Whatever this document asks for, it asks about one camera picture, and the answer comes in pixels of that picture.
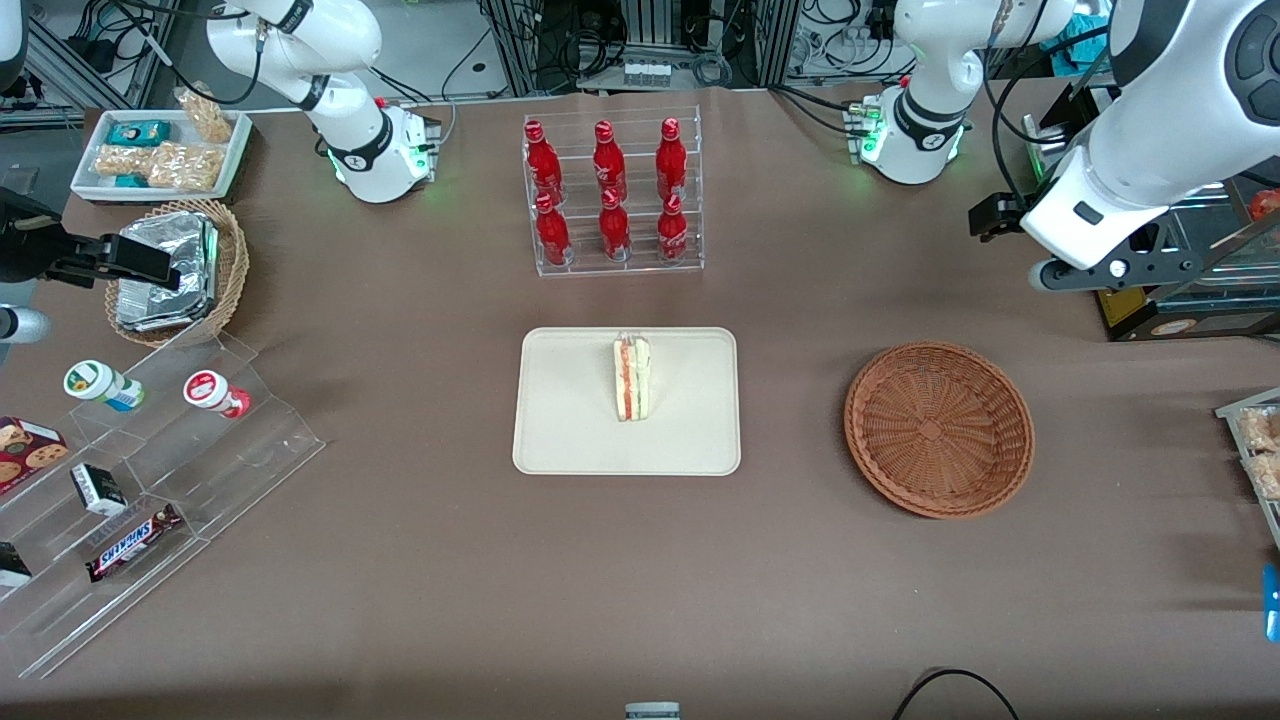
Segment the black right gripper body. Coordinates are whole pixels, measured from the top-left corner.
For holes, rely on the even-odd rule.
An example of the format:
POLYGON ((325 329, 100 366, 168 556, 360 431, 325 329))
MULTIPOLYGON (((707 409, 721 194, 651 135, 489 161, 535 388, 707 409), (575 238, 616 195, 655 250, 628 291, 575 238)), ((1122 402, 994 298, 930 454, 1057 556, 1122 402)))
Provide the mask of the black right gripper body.
POLYGON ((46 281, 55 261, 99 263, 97 242, 68 232, 49 208, 10 190, 1 192, 1 282, 46 281))

